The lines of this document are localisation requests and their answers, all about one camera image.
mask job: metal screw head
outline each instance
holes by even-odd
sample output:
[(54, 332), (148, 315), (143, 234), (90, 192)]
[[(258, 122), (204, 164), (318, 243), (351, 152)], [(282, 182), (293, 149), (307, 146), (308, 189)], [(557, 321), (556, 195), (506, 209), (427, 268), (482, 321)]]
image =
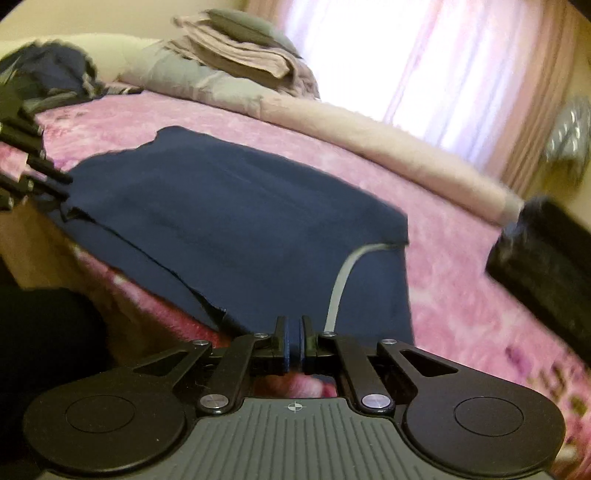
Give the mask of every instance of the metal screw head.
[(379, 410), (380, 408), (386, 408), (390, 405), (391, 400), (386, 396), (379, 393), (372, 393), (364, 396), (361, 399), (361, 403), (367, 408)]
[(209, 408), (211, 410), (215, 410), (217, 408), (224, 408), (226, 405), (228, 405), (229, 402), (230, 401), (225, 395), (220, 395), (218, 393), (204, 395), (203, 397), (201, 397), (201, 400), (199, 400), (199, 403), (203, 407)]

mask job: wall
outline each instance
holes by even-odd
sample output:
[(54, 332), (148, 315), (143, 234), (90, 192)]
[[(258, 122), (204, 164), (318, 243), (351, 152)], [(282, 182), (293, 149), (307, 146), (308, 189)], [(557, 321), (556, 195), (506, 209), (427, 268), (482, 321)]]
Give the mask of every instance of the wall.
[(170, 38), (170, 18), (212, 7), (242, 8), (245, 0), (24, 0), (2, 22), (0, 40), (35, 35), (125, 33)]
[[(566, 99), (575, 95), (591, 97), (591, 22), (581, 16), (580, 32), (574, 58), (573, 73)], [(578, 186), (570, 182), (563, 171), (543, 177), (538, 175), (529, 195), (545, 193), (554, 197), (573, 216), (591, 229), (591, 164)]]

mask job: black bag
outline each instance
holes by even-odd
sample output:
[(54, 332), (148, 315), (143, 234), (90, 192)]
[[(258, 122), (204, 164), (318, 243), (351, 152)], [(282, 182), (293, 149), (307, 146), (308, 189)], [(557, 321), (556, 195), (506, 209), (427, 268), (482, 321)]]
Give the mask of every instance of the black bag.
[(486, 271), (591, 365), (591, 233), (548, 198), (530, 200)]

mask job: dark blue clothing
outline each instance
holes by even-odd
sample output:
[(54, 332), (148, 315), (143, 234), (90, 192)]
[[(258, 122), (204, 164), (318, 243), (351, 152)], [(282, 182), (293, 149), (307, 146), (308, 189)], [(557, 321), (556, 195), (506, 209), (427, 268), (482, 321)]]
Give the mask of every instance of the dark blue clothing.
[(54, 212), (58, 225), (142, 287), (230, 332), (270, 332), (278, 315), (303, 314), (322, 331), (348, 255), (397, 244), (355, 264), (336, 331), (413, 342), (406, 217), (339, 179), (181, 127), (71, 174), (61, 212), (75, 207), (92, 221)]

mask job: pink curtain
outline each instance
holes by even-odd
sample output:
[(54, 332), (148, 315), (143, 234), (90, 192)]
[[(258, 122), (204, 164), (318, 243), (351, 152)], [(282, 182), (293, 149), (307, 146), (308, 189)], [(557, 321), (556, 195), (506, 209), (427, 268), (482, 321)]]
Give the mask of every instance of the pink curtain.
[(566, 90), (566, 0), (252, 0), (312, 68), (323, 101), (527, 188)]

